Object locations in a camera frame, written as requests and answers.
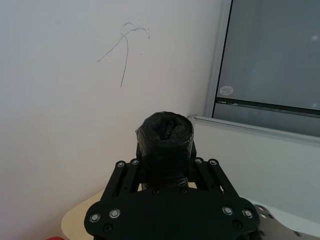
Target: tape-wrapped object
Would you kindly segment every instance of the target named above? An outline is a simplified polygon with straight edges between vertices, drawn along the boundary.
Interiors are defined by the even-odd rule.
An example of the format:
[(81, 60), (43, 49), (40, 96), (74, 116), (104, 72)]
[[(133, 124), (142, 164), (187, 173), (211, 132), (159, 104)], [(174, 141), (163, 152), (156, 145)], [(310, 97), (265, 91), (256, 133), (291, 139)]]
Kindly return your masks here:
[(135, 131), (147, 172), (146, 187), (187, 186), (194, 141), (192, 123), (173, 112), (157, 112)]

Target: red object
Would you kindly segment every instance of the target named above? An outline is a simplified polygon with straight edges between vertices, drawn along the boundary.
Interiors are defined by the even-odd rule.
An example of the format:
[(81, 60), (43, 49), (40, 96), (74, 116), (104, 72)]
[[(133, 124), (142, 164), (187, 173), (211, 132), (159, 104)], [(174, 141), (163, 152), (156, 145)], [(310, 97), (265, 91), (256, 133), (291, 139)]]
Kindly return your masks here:
[(64, 240), (62, 237), (59, 236), (54, 236), (54, 237), (50, 237), (47, 240)]

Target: window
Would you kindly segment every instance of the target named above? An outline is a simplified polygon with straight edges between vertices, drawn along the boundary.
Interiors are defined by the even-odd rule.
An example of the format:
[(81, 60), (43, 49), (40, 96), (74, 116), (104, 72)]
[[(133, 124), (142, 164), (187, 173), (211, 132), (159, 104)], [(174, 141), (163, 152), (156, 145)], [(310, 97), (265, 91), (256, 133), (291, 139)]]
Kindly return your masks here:
[(319, 0), (233, 0), (212, 117), (320, 137), (319, 13)]

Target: pencil mark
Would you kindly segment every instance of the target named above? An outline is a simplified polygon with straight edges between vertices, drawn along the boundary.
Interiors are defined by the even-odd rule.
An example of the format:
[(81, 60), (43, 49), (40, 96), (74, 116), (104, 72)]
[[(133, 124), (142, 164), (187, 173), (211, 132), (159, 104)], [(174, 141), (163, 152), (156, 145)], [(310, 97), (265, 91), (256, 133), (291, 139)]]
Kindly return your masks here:
[(105, 56), (107, 56), (116, 46), (118, 46), (118, 44), (120, 43), (120, 41), (125, 38), (130, 32), (135, 32), (135, 31), (139, 31), (139, 30), (142, 30), (142, 31), (145, 31), (145, 33), (148, 35), (148, 39), (150, 39), (150, 34), (149, 32), (143, 28), (143, 27), (136, 27), (134, 29), (131, 29), (129, 30), (126, 34), (122, 34), (122, 37), (118, 40), (118, 42), (109, 50), (106, 52), (106, 54), (104, 54), (98, 61), (97, 63), (99, 63), (102, 59), (105, 58)]
[(123, 24), (122, 26), (127, 26), (128, 24), (133, 25), (131, 22), (127, 21), (125, 24)]
[(124, 65), (124, 70), (123, 70), (123, 74), (122, 74), (122, 79), (121, 79), (121, 84), (120, 84), (120, 88), (122, 87), (122, 83), (124, 81), (124, 77), (125, 77), (125, 72), (126, 72), (126, 68), (127, 68), (127, 61), (128, 61), (128, 54), (129, 54), (129, 43), (128, 43), (128, 38), (123, 35), (121, 33), (121, 35), (125, 38), (126, 40), (126, 58), (125, 58), (125, 65)]

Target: sticker on window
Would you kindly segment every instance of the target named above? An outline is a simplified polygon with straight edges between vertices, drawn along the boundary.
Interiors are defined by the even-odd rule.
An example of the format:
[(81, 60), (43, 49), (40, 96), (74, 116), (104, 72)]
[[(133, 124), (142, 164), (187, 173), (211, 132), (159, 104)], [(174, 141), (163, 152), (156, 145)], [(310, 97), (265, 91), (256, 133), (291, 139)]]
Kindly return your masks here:
[(220, 88), (220, 93), (222, 95), (228, 96), (234, 92), (234, 88), (232, 86), (223, 86)]

